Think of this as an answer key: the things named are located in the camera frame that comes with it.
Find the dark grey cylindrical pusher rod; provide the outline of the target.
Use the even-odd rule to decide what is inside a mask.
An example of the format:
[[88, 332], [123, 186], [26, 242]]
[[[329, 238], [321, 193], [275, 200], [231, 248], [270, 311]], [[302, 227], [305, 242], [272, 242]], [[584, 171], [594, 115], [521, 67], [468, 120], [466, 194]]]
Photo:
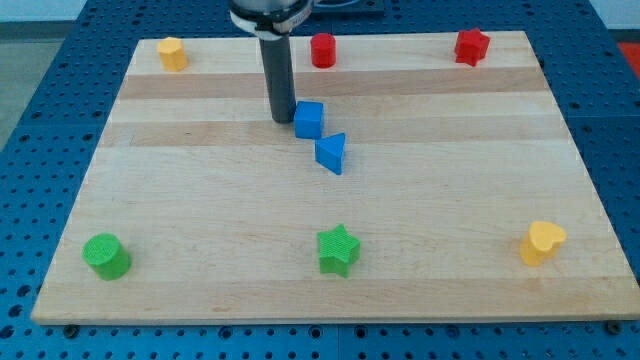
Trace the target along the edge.
[[259, 44], [272, 119], [289, 124], [297, 104], [290, 37], [285, 34], [276, 40], [260, 40]]

